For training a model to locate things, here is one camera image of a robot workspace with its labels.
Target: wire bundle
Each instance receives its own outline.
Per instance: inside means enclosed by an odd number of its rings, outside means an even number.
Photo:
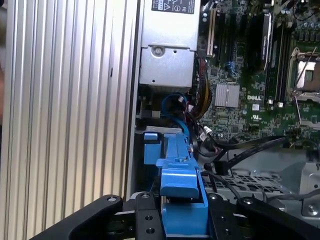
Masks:
[[[212,91],[208,78],[208,63],[204,58],[199,58],[196,68],[199,76],[199,86],[196,103],[191,113],[195,119],[200,119],[209,109],[212,101]]]
[[[167,118],[171,119],[172,121],[176,122],[178,125],[181,126],[181,128],[183,129],[184,134],[186,134],[187,136],[190,136],[190,132],[189,129],[186,125],[186,123],[182,120],[180,120],[179,118],[177,118],[176,116],[173,116],[172,114],[170,114],[167,111],[167,101],[168,99],[172,98],[172,97],[182,97],[183,98],[183,102],[186,106],[186,109],[188,109],[188,100],[186,98],[186,96],[184,96],[182,93],[172,93],[168,96],[166,96],[163,100],[162,100],[162,104],[161,104],[161,112],[164,116],[166,116]]]

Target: white connector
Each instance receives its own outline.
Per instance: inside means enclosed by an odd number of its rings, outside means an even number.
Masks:
[[[213,132],[213,131],[212,131],[209,127],[207,127],[207,126],[204,126],[204,127],[203,127],[203,131],[204,131],[205,135],[211,134],[211,133]]]
[[[179,101],[180,103],[182,103],[182,102],[184,101],[184,97],[183,97],[183,96],[180,96],[180,97],[178,98],[178,101]]]
[[[204,126],[203,127],[203,132],[201,133],[201,135],[199,136],[201,141],[204,142],[207,138],[208,138],[208,135],[211,134],[213,131],[207,127],[207,126]]]

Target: ribbed aluminum panel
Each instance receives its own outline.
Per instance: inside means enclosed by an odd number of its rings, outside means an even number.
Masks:
[[[138,0],[10,0],[0,239],[124,196]]]
[[[216,85],[214,105],[217,107],[237,108],[239,94],[239,85],[219,83]]]

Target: green circuit board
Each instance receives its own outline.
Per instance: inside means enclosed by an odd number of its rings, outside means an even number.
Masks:
[[[237,14],[237,24],[240,24],[240,16],[248,13],[247,1],[224,1],[220,7],[221,12]],[[297,31],[292,32],[290,39],[290,53],[294,48],[299,47],[301,52],[312,52],[315,47],[319,49],[320,43],[298,41],[294,37]],[[291,141],[311,139],[316,142],[320,139],[319,129],[311,128],[301,124],[301,120],[313,124],[320,122],[320,103],[314,101],[299,101],[298,109],[296,102],[287,98],[285,105],[279,107],[276,104],[266,104],[266,72],[257,74],[246,73],[245,53],[250,51],[246,44],[246,38],[236,37],[234,43],[233,61],[235,63],[236,77],[231,76],[226,70],[228,44],[223,43],[221,63],[217,66],[215,61],[208,58],[208,79],[212,90],[212,104],[207,113],[202,117],[204,125],[214,129],[216,138],[228,140],[238,133],[248,133],[252,138],[260,138],[274,135],[286,135]],[[277,66],[277,58],[274,57],[274,64]],[[238,107],[219,107],[215,105],[216,89],[218,84],[239,85]]]

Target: ventilation grille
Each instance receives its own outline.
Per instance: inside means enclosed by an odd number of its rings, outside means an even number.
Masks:
[[[265,193],[270,194],[289,194],[290,191],[283,187],[279,182],[281,178],[277,175],[272,177],[262,177],[262,176],[247,176],[238,175],[234,173],[234,177],[225,176],[223,177],[228,183],[231,184],[238,191],[249,191],[249,192],[261,192],[262,189]],[[210,180],[208,177],[204,178],[204,187],[212,188]],[[218,189],[228,189],[224,184],[217,181],[216,187]]]

